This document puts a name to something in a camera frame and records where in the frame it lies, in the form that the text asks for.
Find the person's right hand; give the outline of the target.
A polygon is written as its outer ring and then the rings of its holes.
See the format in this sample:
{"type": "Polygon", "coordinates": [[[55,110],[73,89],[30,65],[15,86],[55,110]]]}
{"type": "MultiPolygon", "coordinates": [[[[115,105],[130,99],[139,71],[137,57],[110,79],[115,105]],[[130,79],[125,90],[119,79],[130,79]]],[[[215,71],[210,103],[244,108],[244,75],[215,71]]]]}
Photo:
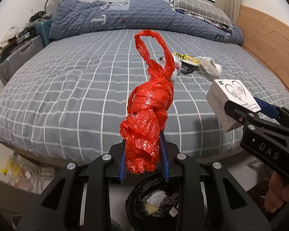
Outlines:
{"type": "Polygon", "coordinates": [[[289,184],[285,185],[282,177],[273,172],[269,183],[269,189],[265,196],[264,208],[274,213],[280,209],[285,202],[289,202],[289,184]]]}

